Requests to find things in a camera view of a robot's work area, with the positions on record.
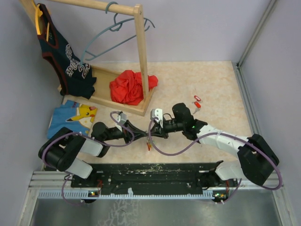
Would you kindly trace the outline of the red handled metal key organizer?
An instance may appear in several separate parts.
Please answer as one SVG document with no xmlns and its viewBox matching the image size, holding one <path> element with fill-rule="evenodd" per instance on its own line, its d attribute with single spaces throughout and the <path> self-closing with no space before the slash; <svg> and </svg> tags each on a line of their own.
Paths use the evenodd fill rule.
<svg viewBox="0 0 301 226">
<path fill-rule="evenodd" d="M 146 139 L 146 145 L 148 147 L 148 151 L 150 151 L 153 147 L 151 140 L 149 139 L 149 137 L 147 137 Z"/>
</svg>

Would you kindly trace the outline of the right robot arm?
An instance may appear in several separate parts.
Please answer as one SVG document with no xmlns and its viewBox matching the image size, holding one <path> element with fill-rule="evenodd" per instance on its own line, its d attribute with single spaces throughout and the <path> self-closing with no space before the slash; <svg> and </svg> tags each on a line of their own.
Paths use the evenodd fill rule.
<svg viewBox="0 0 301 226">
<path fill-rule="evenodd" d="M 215 186 L 221 186 L 229 179 L 248 179 L 263 187 L 270 175 L 275 172 L 278 185 L 282 186 L 282 176 L 278 168 L 279 159 L 266 140 L 259 134 L 250 137 L 233 135 L 219 130 L 207 122 L 197 120 L 184 103 L 175 104 L 172 108 L 174 117 L 165 120 L 162 109 L 156 108 L 150 112 L 148 137 L 167 139 L 171 132 L 182 132 L 192 143 L 214 146 L 234 157 L 235 161 L 223 161 L 210 174 L 210 181 Z"/>
</svg>

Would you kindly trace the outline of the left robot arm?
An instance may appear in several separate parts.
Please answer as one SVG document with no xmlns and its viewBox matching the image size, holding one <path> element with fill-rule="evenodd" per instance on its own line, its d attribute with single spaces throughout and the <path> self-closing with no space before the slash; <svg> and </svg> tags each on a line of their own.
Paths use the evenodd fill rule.
<svg viewBox="0 0 301 226">
<path fill-rule="evenodd" d="M 82 183 L 92 187 L 97 183 L 98 175 L 92 172 L 90 164 L 77 158 L 78 153 L 102 158 L 110 147 L 124 147 L 146 136 L 145 131 L 136 128 L 128 120 L 112 128 L 97 122 L 92 128 L 91 137 L 63 127 L 40 148 L 38 156 L 45 165 L 76 175 Z"/>
</svg>

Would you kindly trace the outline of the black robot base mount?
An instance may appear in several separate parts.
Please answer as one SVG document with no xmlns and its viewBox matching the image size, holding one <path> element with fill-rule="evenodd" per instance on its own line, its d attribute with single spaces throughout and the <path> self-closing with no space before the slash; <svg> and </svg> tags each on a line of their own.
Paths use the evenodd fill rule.
<svg viewBox="0 0 301 226">
<path fill-rule="evenodd" d="M 215 173 L 219 163 L 93 164 L 86 179 L 74 176 L 72 188 L 99 188 L 102 195 L 199 195 L 225 182 Z"/>
</svg>

